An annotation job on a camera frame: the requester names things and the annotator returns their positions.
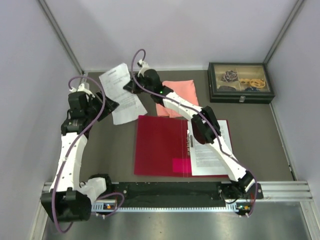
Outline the white printed paper stack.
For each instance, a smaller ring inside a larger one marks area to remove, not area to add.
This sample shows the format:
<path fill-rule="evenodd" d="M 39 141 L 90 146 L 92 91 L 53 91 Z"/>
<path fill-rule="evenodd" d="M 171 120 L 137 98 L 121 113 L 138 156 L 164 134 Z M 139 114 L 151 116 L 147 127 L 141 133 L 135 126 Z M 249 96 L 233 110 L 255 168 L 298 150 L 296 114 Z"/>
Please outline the white printed paper stack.
<path fill-rule="evenodd" d="M 190 121 L 187 122 L 188 130 L 192 129 Z M 228 176 L 227 170 L 221 162 L 217 151 L 200 144 L 193 135 L 193 148 L 189 148 L 191 174 L 193 177 L 200 176 Z"/>

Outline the red plastic folder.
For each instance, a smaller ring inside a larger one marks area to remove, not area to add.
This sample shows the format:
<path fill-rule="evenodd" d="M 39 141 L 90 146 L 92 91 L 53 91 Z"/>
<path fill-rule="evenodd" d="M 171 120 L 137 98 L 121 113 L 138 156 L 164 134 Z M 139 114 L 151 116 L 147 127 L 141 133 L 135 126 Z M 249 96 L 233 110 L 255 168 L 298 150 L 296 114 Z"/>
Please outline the red plastic folder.
<path fill-rule="evenodd" d="M 157 177 L 192 176 L 187 142 L 188 121 L 141 115 L 137 122 L 134 174 Z"/>

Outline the white paper sheet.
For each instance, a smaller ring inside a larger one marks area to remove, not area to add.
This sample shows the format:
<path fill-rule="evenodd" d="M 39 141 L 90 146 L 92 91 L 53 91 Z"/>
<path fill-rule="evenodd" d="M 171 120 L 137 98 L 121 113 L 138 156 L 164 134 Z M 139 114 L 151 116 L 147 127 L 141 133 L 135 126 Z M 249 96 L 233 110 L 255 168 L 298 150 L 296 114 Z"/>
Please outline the white paper sheet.
<path fill-rule="evenodd" d="M 137 95 L 126 91 L 123 87 L 130 81 L 127 64 L 121 63 L 99 76 L 105 95 L 119 103 L 112 112 L 113 124 L 122 125 L 135 121 L 148 112 Z"/>

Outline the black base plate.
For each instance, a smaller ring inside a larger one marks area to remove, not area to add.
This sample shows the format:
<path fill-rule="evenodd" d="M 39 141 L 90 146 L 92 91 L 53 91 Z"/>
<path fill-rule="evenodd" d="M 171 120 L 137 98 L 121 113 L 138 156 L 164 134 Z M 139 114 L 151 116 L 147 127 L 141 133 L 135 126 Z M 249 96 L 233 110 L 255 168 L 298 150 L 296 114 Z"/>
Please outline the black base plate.
<path fill-rule="evenodd" d="M 222 207 L 225 200 L 250 200 L 255 187 L 241 193 L 222 182 L 120 182 L 106 192 L 122 193 L 125 207 Z"/>

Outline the aluminium frame rail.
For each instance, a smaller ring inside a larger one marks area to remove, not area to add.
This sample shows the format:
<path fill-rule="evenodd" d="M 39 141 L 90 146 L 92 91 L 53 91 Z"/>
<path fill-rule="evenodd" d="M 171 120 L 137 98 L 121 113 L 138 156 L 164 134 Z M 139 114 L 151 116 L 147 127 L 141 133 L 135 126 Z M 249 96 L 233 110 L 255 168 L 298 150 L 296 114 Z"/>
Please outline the aluminium frame rail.
<path fill-rule="evenodd" d="M 119 182 L 112 183 L 107 177 L 94 177 L 87 182 L 79 183 L 76 186 L 66 186 L 54 190 L 43 192 L 40 201 L 45 204 L 50 204 L 53 199 L 55 202 L 75 202 L 75 203 L 93 203 L 94 201 L 101 201 L 110 198 L 115 194 L 122 194 L 120 192 L 107 193 L 107 186 L 110 184 L 118 184 Z M 310 189 L 305 182 L 298 181 L 280 181 L 280 182 L 259 182 L 257 183 L 258 192 L 257 197 L 250 198 L 253 200 L 262 200 L 267 198 L 272 199 L 307 199 L 311 197 Z M 244 201 L 237 199 L 227 199 L 224 202 L 231 204 L 234 201 Z"/>

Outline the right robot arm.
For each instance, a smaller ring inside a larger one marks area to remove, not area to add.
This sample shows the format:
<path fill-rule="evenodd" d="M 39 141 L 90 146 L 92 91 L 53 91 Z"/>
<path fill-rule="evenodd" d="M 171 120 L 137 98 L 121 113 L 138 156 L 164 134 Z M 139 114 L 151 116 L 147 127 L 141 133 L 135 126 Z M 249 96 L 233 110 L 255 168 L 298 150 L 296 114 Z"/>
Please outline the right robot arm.
<path fill-rule="evenodd" d="M 163 85 L 158 72 L 151 68 L 144 59 L 140 59 L 137 65 L 139 71 L 131 74 L 130 81 L 123 89 L 133 94 L 148 93 L 156 104 L 173 110 L 188 120 L 195 139 L 219 155 L 233 185 L 234 194 L 239 198 L 245 198 L 254 189 L 253 196 L 256 199 L 257 180 L 227 146 L 212 108 L 196 106 Z"/>

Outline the metal folder clip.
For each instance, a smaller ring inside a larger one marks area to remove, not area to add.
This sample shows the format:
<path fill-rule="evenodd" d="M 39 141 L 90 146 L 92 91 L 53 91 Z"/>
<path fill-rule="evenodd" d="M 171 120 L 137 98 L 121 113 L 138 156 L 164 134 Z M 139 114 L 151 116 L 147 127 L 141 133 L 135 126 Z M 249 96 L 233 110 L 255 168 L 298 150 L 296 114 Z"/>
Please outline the metal folder clip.
<path fill-rule="evenodd" d="M 187 147 L 189 149 L 194 147 L 194 136 L 192 130 L 187 130 Z"/>

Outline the black glass-lid jewelry box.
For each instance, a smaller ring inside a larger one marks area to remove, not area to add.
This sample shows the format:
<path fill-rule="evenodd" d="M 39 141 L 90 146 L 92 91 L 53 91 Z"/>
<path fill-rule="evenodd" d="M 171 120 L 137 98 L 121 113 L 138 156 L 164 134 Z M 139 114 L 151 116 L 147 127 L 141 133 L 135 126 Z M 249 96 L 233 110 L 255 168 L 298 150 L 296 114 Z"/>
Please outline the black glass-lid jewelry box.
<path fill-rule="evenodd" d="M 275 97 L 264 63 L 210 62 L 207 77 L 212 103 L 269 104 Z"/>

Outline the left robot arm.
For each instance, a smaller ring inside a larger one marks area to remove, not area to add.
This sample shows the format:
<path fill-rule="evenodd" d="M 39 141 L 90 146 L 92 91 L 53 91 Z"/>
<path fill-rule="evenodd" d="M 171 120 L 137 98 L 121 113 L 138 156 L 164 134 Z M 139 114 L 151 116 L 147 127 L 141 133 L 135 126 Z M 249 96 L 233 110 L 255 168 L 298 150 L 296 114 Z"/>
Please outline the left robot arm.
<path fill-rule="evenodd" d="M 101 91 L 92 93 L 87 82 L 71 88 L 68 104 L 67 117 L 60 128 L 61 151 L 56 175 L 48 192 L 40 198 L 50 219 L 58 223 L 87 221 L 97 198 L 109 198 L 114 191 L 108 174 L 98 173 L 80 183 L 80 171 L 93 120 L 103 120 L 119 104 Z"/>

